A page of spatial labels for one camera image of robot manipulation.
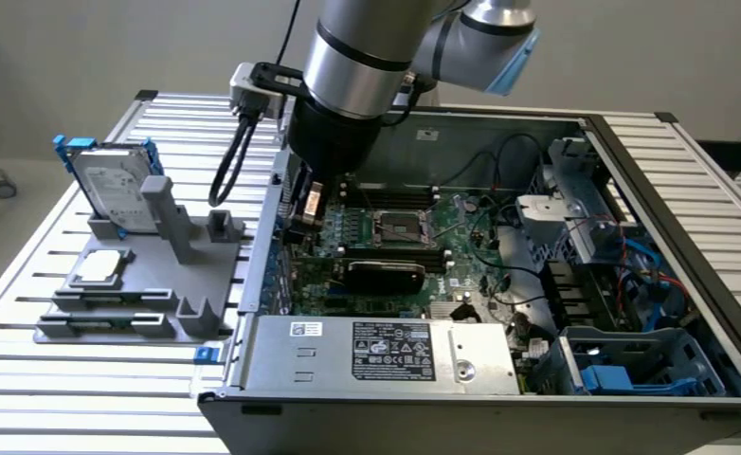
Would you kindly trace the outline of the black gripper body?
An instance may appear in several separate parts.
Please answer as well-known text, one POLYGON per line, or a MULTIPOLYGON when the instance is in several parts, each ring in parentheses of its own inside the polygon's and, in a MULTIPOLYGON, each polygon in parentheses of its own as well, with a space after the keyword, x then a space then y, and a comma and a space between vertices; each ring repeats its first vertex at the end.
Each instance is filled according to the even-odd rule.
POLYGON ((314 98, 298 98, 287 135, 288 146, 299 157, 296 182, 326 183, 338 175, 354 173, 370 156, 382 120, 382 116, 344 117, 314 98))

